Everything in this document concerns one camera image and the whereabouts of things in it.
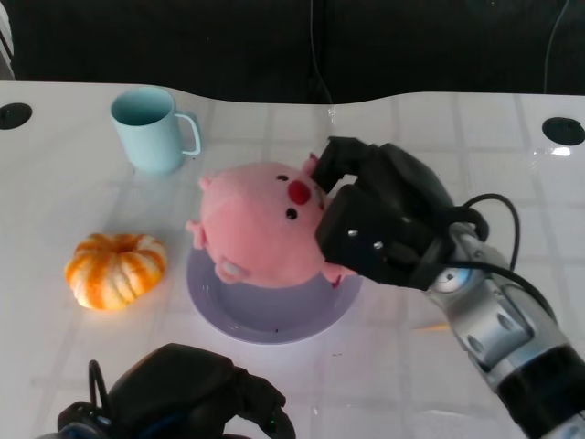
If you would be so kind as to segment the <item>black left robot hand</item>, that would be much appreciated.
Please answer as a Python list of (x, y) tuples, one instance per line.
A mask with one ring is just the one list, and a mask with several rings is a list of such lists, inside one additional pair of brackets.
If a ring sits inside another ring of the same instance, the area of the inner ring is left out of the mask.
[(112, 386), (113, 438), (224, 438), (235, 417), (270, 438), (294, 438), (286, 398), (264, 378), (201, 348), (166, 344)]

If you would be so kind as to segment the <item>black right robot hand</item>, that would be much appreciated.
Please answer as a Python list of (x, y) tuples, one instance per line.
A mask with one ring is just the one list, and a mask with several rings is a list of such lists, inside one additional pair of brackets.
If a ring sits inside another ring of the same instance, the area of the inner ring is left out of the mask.
[(480, 240), (488, 236), (479, 212), (455, 206), (436, 174), (393, 144), (329, 137), (312, 178), (330, 192), (346, 176), (355, 182), (335, 192), (315, 232), (329, 263), (424, 291), (455, 252), (453, 224), (471, 225)]

